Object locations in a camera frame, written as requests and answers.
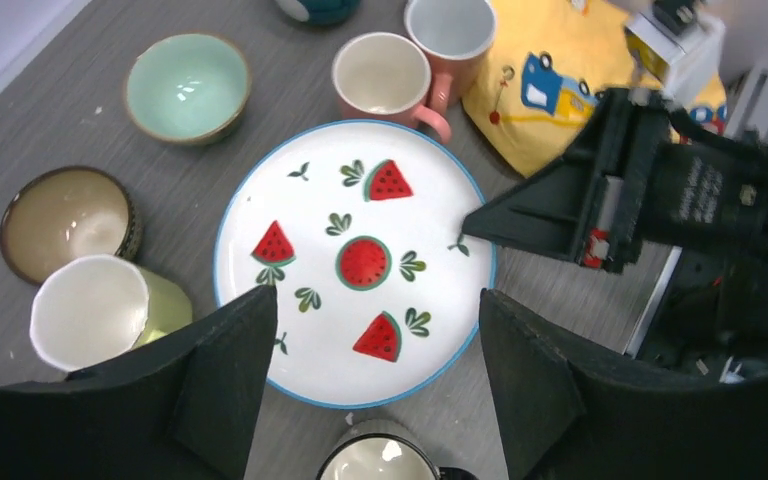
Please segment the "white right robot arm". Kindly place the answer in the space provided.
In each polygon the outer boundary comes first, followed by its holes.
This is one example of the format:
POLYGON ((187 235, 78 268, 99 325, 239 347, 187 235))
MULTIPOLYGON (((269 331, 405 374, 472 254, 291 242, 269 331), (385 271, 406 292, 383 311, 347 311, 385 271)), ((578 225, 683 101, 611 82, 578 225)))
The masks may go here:
POLYGON ((638 355, 722 382, 768 374, 768 148, 703 128, 658 90, 605 90, 556 159, 461 230, 613 274, 647 242, 694 254, 696 281, 657 302, 638 355))

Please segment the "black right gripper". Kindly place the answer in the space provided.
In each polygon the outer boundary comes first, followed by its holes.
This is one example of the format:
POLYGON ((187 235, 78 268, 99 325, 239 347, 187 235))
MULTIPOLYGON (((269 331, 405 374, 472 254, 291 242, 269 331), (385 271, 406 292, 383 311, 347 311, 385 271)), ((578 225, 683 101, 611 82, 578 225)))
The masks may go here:
POLYGON ((673 241, 654 220, 656 157, 670 140, 658 90, 611 88, 563 155, 464 218, 498 246, 621 273, 645 242, 673 241))

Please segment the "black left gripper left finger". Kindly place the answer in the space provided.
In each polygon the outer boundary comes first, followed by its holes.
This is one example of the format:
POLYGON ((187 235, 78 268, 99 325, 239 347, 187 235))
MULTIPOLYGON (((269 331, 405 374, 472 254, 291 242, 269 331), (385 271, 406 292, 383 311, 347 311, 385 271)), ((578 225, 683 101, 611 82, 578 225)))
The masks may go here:
POLYGON ((56 383, 0 387, 0 479, 240 479, 277 332, 277 293, 56 383))

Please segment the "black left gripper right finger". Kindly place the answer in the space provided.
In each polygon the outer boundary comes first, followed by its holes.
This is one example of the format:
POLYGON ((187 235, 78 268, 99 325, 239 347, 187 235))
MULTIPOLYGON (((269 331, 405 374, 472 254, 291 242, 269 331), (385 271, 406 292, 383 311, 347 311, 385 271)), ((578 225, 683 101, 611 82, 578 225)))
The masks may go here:
POLYGON ((768 479, 768 375, 653 367, 486 289, 479 327, 512 479, 768 479))

